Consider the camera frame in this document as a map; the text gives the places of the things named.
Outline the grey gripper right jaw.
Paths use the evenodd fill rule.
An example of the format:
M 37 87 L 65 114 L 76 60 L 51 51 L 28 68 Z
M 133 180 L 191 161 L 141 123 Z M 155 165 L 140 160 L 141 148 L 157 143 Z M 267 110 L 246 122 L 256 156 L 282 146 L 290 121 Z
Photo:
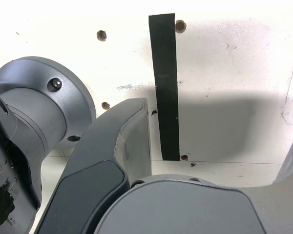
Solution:
M 166 175 L 133 188 L 97 234 L 293 234 L 293 144 L 273 184 L 230 188 Z

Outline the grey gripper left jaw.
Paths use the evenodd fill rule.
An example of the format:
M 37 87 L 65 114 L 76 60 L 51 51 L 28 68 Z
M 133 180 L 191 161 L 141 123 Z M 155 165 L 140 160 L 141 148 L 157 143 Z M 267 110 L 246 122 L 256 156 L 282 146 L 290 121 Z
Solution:
M 150 175 L 148 103 L 130 98 L 99 116 L 82 135 L 36 233 L 94 233 L 132 182 Z

